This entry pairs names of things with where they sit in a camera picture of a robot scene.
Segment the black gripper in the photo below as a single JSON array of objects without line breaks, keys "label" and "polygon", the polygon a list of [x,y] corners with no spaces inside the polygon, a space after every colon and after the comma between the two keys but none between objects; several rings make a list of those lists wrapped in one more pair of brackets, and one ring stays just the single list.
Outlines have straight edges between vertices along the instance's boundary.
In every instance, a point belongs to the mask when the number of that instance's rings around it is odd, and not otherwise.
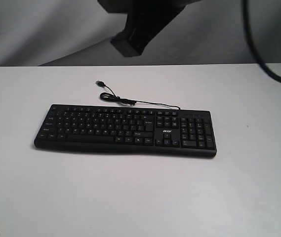
[{"label": "black gripper", "polygon": [[141,56],[190,0],[98,0],[107,13],[128,13],[125,28],[111,39],[123,57]]}]

